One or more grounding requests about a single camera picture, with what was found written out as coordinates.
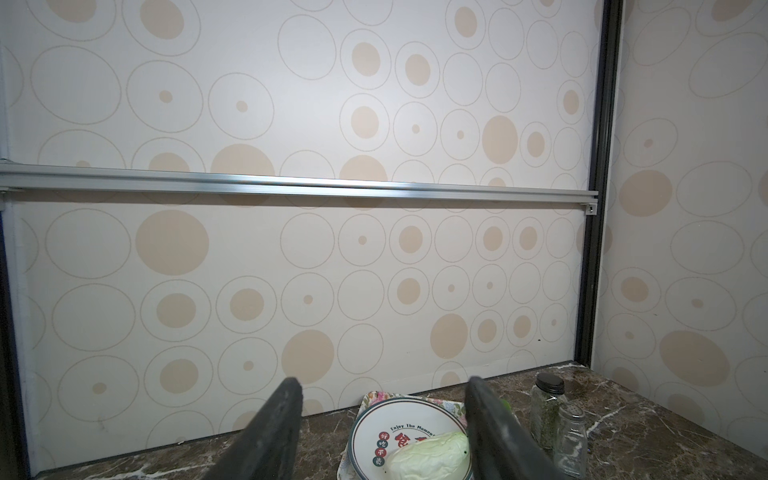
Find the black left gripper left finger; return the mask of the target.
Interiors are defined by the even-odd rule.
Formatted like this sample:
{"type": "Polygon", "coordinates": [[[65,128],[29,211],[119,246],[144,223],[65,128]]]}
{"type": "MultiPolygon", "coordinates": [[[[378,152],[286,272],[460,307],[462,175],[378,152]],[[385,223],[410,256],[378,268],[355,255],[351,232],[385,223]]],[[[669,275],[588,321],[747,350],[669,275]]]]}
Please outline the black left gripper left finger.
{"type": "Polygon", "coordinates": [[[299,381],[284,379],[203,479],[290,479],[300,438],[302,406],[299,381]]]}

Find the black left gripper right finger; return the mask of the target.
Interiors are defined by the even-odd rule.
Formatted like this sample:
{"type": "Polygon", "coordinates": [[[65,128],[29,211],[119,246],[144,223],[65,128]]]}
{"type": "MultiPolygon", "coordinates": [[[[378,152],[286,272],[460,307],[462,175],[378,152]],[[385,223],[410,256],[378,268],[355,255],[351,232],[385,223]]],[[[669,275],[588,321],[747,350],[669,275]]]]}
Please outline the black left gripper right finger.
{"type": "Polygon", "coordinates": [[[465,407],[475,479],[564,477],[482,378],[473,376],[466,384],[465,407]]]}

